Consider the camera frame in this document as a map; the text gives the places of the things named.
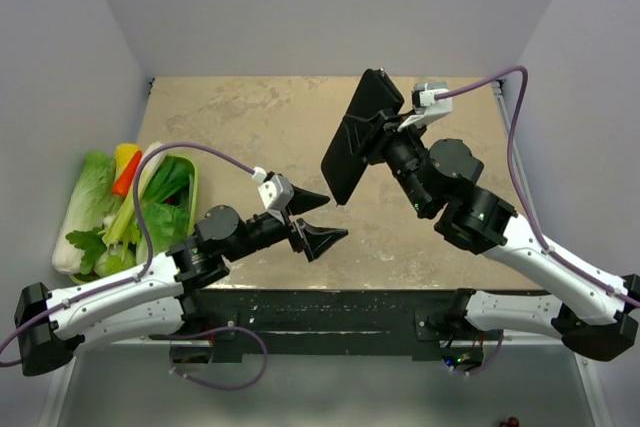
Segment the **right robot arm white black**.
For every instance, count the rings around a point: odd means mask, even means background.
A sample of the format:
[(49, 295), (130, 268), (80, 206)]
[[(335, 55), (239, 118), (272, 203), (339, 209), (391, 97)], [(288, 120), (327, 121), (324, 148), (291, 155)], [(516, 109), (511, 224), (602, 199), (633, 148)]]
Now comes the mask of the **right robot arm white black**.
[(445, 316), (452, 337), (466, 340), (491, 330), (533, 333), (603, 362), (634, 345), (637, 276), (608, 276), (586, 262), (575, 273), (554, 259), (556, 249), (535, 238), (525, 216), (478, 186), (484, 165), (462, 140), (441, 139), (425, 147), (423, 129), (402, 127), (389, 109), (369, 118), (345, 114), (340, 132), (355, 159), (389, 167), (417, 216), (434, 220), (435, 231), (448, 243), (510, 267), (545, 289), (538, 296), (459, 291)]

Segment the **black zip tool case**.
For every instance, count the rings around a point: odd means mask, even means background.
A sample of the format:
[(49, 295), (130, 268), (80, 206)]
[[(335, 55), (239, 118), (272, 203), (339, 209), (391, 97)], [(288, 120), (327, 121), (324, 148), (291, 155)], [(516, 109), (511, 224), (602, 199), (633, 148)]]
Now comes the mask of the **black zip tool case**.
[(338, 205), (345, 205), (376, 150), (383, 125), (398, 118), (404, 98), (384, 69), (367, 69), (321, 161)]

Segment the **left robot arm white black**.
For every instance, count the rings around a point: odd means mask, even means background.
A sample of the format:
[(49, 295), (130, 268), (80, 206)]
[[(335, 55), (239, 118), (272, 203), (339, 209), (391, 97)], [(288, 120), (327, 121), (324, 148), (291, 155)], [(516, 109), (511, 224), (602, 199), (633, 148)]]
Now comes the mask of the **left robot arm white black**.
[(211, 208), (195, 232), (140, 266), (74, 287), (22, 289), (14, 314), (21, 371), (26, 377), (52, 372), (97, 345), (139, 335), (200, 337), (207, 315), (187, 298), (226, 277), (230, 261), (286, 241), (308, 261), (348, 234), (316, 227), (301, 213), (328, 203), (325, 195), (293, 188), (280, 194), (263, 187), (267, 210), (247, 220), (231, 206)]

